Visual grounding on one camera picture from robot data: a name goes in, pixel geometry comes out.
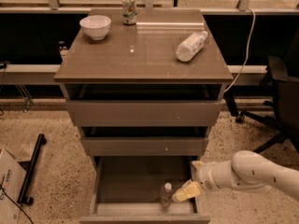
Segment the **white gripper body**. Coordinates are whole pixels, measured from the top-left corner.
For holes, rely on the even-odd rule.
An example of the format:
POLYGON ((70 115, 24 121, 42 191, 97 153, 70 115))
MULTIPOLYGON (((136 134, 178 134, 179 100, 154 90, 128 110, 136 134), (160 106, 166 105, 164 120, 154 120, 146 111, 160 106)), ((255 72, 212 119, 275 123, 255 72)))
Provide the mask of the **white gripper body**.
POLYGON ((192 166, 195 169, 193 179, 203 190, 216 191, 240 187, 240 178, 233 172, 230 161, 193 161, 192 166))

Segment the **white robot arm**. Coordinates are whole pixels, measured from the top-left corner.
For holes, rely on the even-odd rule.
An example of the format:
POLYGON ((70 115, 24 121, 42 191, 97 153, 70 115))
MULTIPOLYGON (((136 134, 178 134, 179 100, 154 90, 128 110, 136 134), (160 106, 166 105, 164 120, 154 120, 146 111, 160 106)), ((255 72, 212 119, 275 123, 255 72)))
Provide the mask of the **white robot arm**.
POLYGON ((299 172, 252 151, 238 151, 228 161, 193 161, 192 166, 192 179, 172 196, 175 203, 199 196, 203 190, 221 189, 258 193, 275 188, 299 200, 299 172))

